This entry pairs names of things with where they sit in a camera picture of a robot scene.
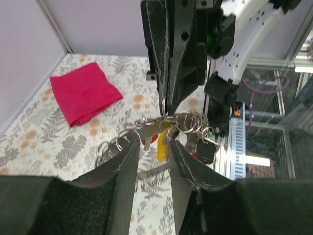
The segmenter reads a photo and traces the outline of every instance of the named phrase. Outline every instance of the black foam pad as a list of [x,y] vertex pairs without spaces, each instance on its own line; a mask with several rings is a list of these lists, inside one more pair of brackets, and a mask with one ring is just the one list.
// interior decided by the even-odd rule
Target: black foam pad
[[313,180],[231,181],[170,141],[176,234],[310,235]]
[[128,235],[139,141],[72,182],[0,177],[1,235]]

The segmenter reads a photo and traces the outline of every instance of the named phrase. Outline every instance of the fern leaf pattern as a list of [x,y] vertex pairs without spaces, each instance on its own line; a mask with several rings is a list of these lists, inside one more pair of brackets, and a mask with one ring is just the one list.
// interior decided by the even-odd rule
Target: fern leaf pattern
[[43,136],[42,143],[53,142],[53,139],[58,137],[58,133],[64,129],[65,118],[60,108],[53,112],[48,119],[48,123],[44,123],[42,128]]
[[112,65],[114,67],[114,74],[117,75],[127,70],[131,63],[131,57],[128,56],[120,56],[117,57],[115,61],[113,61]]
[[2,144],[3,142],[5,142],[7,139],[6,139],[6,135],[4,135],[2,138],[0,138],[0,144]]
[[68,136],[64,141],[62,141],[62,147],[60,152],[57,153],[55,159],[57,160],[53,163],[56,169],[62,169],[66,167],[69,160],[74,159],[78,152],[81,151],[87,142],[85,136],[79,136],[78,140],[74,136]]
[[16,159],[18,154],[19,150],[17,148],[10,148],[9,145],[7,145],[4,148],[4,155],[0,157],[0,167]]
[[163,207],[163,217],[160,219],[159,232],[163,235],[173,234],[172,226],[174,224],[173,201],[170,197],[166,198]]

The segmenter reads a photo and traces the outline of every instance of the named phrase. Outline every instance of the yellow key tag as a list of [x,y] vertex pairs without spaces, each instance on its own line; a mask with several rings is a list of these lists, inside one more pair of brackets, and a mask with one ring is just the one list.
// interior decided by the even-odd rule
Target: yellow key tag
[[166,159],[167,157],[167,151],[168,151],[168,146],[165,143],[166,140],[166,135],[167,132],[170,128],[167,128],[165,131],[163,131],[161,133],[161,135],[159,136],[158,140],[157,140],[157,154],[156,154],[156,159],[159,162],[162,162]]

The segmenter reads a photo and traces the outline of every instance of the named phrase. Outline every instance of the white wall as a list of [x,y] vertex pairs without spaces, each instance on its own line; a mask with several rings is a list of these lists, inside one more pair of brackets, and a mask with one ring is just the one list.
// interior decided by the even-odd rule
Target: white wall
[[[74,52],[147,56],[141,0],[42,1],[49,6]],[[228,2],[237,8],[243,1]],[[312,5],[312,0],[302,0],[294,12],[275,25],[255,55],[285,58]]]
[[44,0],[75,53],[147,56],[140,0]]
[[64,55],[35,0],[0,1],[0,137]]

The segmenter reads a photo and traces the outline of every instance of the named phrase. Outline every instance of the green led light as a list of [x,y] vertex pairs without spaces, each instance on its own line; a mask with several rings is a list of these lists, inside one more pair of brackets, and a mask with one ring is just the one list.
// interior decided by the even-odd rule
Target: green led light
[[206,36],[206,43],[210,45],[213,42],[213,38],[210,35]]
[[213,133],[212,133],[212,132],[210,132],[210,134],[209,134],[209,135],[210,135],[210,137],[209,137],[209,138],[210,138],[210,140],[214,141],[214,135],[213,135]]

